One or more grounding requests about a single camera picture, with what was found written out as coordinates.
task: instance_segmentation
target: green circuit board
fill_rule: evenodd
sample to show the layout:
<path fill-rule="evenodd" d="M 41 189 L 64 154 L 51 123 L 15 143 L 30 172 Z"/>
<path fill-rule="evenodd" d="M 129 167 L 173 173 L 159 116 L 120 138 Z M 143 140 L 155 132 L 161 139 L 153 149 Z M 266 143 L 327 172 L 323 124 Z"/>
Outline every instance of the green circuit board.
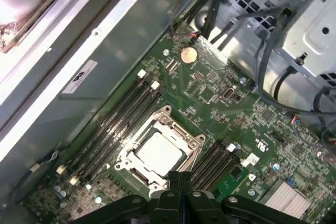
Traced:
<path fill-rule="evenodd" d="M 190 28 L 183 24 L 180 30 L 189 32 Z M 127 170 L 114 169 L 126 140 L 116 145 L 103 169 L 90 182 L 89 189 L 85 185 L 69 184 L 71 172 L 65 176 L 55 172 L 59 165 L 67 166 L 140 70 L 164 88 L 153 111 L 170 105 L 175 121 L 194 136 L 206 136 L 199 157 L 216 140 L 223 139 L 237 146 L 241 160 L 251 154 L 257 157 L 246 167 L 238 163 L 234 172 L 229 170 L 223 175 L 212 189 L 218 201 L 230 194 L 260 201 L 275 182 L 282 179 L 310 202 L 303 220 L 317 223 L 333 207 L 335 198 L 330 191 L 336 189 L 335 164 L 318 158 L 323 155 L 323 149 L 309 148 L 297 139 L 291 128 L 291 115 L 264 104 L 255 94 L 254 82 L 204 38 L 191 45 L 197 51 L 197 60 L 192 64 L 181 62 L 181 50 L 188 42 L 188 38 L 172 39 L 164 35 L 77 136 L 55 168 L 24 200 L 24 205 L 40 223 L 67 223 L 128 194 L 148 198 L 149 189 L 144 183 Z M 302 125 L 298 130 L 307 142 L 318 144 L 314 133 Z M 58 187 L 66 196 L 59 196 Z"/>

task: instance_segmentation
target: black ram slot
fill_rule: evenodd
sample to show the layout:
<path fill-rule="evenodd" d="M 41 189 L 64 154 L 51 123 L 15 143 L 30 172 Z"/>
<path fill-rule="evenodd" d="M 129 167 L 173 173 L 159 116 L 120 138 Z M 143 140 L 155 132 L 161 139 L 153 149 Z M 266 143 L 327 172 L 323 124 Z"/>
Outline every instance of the black ram slot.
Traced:
<path fill-rule="evenodd" d="M 110 158 L 110 155 L 118 147 L 119 139 L 125 138 L 129 133 L 131 133 L 134 130 L 134 127 L 139 123 L 139 121 L 141 121 L 145 116 L 147 116 L 146 111 L 154 107 L 158 99 L 159 99 L 159 96 L 155 95 L 155 100 L 150 101 L 148 105 L 143 104 L 143 108 L 145 108 L 144 110 L 140 109 L 135 114 L 132 115 L 132 118 L 134 119 L 134 121 L 130 122 L 127 129 L 122 133 L 121 136 L 118 136 L 120 133 L 119 132 L 118 134 L 115 134 L 114 136 L 111 137 L 111 140 L 110 140 L 111 145 L 108 148 L 103 149 L 104 151 L 107 150 L 107 152 L 95 158 L 93 165 L 90 168 L 86 169 L 86 172 L 85 174 L 83 174 L 83 177 L 88 177 L 88 175 L 94 174 L 96 170 L 101 168 L 100 164 L 102 165 L 104 162 L 106 162 Z"/>
<path fill-rule="evenodd" d="M 217 169 L 209 175 L 209 178 L 205 179 L 200 187 L 196 187 L 198 188 L 197 190 L 212 190 L 236 165 L 237 162 L 235 162 L 234 157 L 230 157 L 225 162 L 221 162 L 221 164 L 217 165 Z"/>
<path fill-rule="evenodd" d="M 193 188 L 211 190 L 237 164 L 237 159 L 225 146 L 215 142 L 193 167 Z"/>
<path fill-rule="evenodd" d="M 200 166 L 207 163 L 207 160 L 211 158 L 214 153 L 218 152 L 220 149 L 220 144 L 216 141 L 208 150 L 207 152 L 202 156 L 202 158 L 197 161 L 197 163 L 194 165 L 192 171 L 198 171 L 200 169 Z"/>
<path fill-rule="evenodd" d="M 78 160 L 76 172 L 78 172 L 86 164 L 87 160 L 89 160 L 89 158 L 99 150 L 99 145 L 107 141 L 106 137 L 108 136 L 110 130 L 114 128 L 116 123 L 118 123 L 122 119 L 125 110 L 127 111 L 132 108 L 134 100 L 137 99 L 139 93 L 141 92 L 146 93 L 147 89 L 144 89 L 144 87 L 139 89 L 135 96 L 133 96 L 132 100 L 128 100 L 127 104 L 121 108 L 120 113 L 118 113 L 117 115 L 113 115 L 112 119 L 109 120 L 110 122 L 107 124 L 107 127 L 104 128 L 104 132 L 101 135 L 97 136 L 97 141 L 93 145 L 91 145 L 90 149 L 86 153 L 84 153 Z"/>
<path fill-rule="evenodd" d="M 114 128 L 118 123 L 120 123 L 120 125 L 118 125 L 116 129 L 114 129 L 114 133 L 113 133 L 114 135 L 115 133 L 118 133 L 120 130 L 122 130 L 128 124 L 129 118 L 132 116 L 134 111 L 136 111 L 138 107 L 141 106 L 142 103 L 151 94 L 150 91 L 151 91 L 150 87 L 148 86 L 141 93 L 141 95 L 136 98 L 134 102 L 129 103 L 126 109 L 122 110 L 122 112 L 118 115 L 118 117 L 112 120 L 111 124 L 109 125 L 109 129 Z M 104 140 L 105 138 L 107 138 L 109 134 L 110 132 L 106 131 L 102 139 Z M 102 142 L 102 145 L 99 148 L 91 149 L 86 154 L 85 156 L 86 158 L 83 159 L 83 162 L 81 162 L 81 164 L 79 165 L 79 168 L 77 169 L 76 173 L 83 173 L 87 169 L 87 167 L 90 166 L 90 164 L 95 160 L 95 157 L 99 157 L 101 152 L 104 151 L 104 149 L 109 145 L 111 139 L 113 139 L 112 136 L 109 137 L 108 139 L 105 139 L 105 141 Z"/>
<path fill-rule="evenodd" d="M 90 149 L 90 146 L 92 144 L 94 144 L 95 140 L 97 139 L 97 137 L 99 135 L 101 135 L 105 130 L 106 127 L 101 127 L 101 125 L 106 125 L 106 123 L 108 121 L 111 120 L 111 118 L 113 118 L 113 114 L 115 114 L 115 112 L 117 110 L 119 110 L 120 108 L 122 108 L 124 106 L 124 104 L 126 104 L 126 101 L 128 101 L 129 99 L 134 98 L 135 94 L 137 91 L 139 91 L 139 88 L 143 87 L 143 80 L 136 80 L 132 83 L 132 85 L 127 89 L 127 91 L 123 94 L 123 96 L 117 101 L 117 103 L 115 104 L 115 106 L 113 106 L 113 108 L 104 116 L 104 118 L 101 120 L 101 122 L 96 126 L 96 128 L 90 133 L 90 135 L 88 136 L 87 140 L 85 141 L 84 145 L 78 149 L 76 151 L 76 154 L 74 155 L 74 157 L 76 157 L 75 159 L 73 159 L 69 166 L 72 167 L 74 165 L 76 165 L 79 161 L 79 159 L 81 158 L 81 156 Z"/>
<path fill-rule="evenodd" d="M 211 179 L 211 177 L 215 174 L 215 171 L 218 169 L 219 164 L 221 161 L 227 161 L 230 155 L 227 152 L 219 151 L 216 155 L 212 156 L 208 162 L 198 170 L 197 173 L 194 173 L 192 177 L 192 181 L 195 187 L 200 186 L 203 181 L 207 179 Z"/>
<path fill-rule="evenodd" d="M 134 128 L 138 125 L 139 122 L 141 122 L 143 119 L 147 118 L 152 112 L 153 109 L 156 106 L 156 103 L 158 102 L 158 100 L 160 99 L 160 97 L 162 96 L 163 92 L 159 92 L 157 94 L 154 94 L 155 99 L 153 101 L 151 101 L 148 106 L 145 108 L 144 111 L 141 112 L 141 114 L 139 115 L 139 117 L 136 117 L 136 121 L 132 124 L 132 126 L 130 126 L 123 134 L 120 138 L 118 139 L 123 139 L 126 136 L 128 136 L 133 130 Z M 110 150 L 108 150 L 102 159 L 100 159 L 99 163 L 97 163 L 95 165 L 95 168 L 92 172 L 88 173 L 88 176 L 86 177 L 86 180 L 93 180 L 95 179 L 95 177 L 99 174 L 99 172 L 101 171 L 104 163 L 106 163 L 108 161 L 108 159 L 110 158 L 110 156 L 112 155 L 112 153 L 116 150 L 117 148 L 117 144 L 114 145 Z"/>

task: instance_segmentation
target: cpu socket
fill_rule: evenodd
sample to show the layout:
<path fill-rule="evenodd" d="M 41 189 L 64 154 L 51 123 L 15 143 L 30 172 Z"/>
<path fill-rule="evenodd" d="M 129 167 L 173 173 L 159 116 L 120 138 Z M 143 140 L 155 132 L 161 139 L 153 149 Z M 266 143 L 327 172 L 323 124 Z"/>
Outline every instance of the cpu socket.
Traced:
<path fill-rule="evenodd" d="M 190 170 L 205 141 L 191 136 L 170 117 L 169 105 L 154 112 L 119 153 L 116 170 L 127 169 L 149 187 L 166 189 L 170 170 Z"/>

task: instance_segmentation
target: silver heatsink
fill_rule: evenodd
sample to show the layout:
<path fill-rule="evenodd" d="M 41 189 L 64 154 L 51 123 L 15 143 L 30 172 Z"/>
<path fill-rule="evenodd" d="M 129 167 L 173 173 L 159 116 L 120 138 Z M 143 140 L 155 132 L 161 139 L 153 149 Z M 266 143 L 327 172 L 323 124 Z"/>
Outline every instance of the silver heatsink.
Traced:
<path fill-rule="evenodd" d="M 300 218 L 311 204 L 281 179 L 271 187 L 260 203 L 296 218 Z"/>

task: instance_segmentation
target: motherboard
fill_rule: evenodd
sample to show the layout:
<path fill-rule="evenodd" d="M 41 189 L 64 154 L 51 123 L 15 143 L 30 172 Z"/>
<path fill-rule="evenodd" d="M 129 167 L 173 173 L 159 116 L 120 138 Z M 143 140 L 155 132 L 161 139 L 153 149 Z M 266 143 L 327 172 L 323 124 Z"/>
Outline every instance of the motherboard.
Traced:
<path fill-rule="evenodd" d="M 318 223 L 336 202 L 335 160 L 255 91 L 204 38 L 166 34 L 23 205 L 40 223 L 67 223 L 129 194 L 149 199 L 168 171 L 186 170 L 218 201 L 238 194 Z"/>

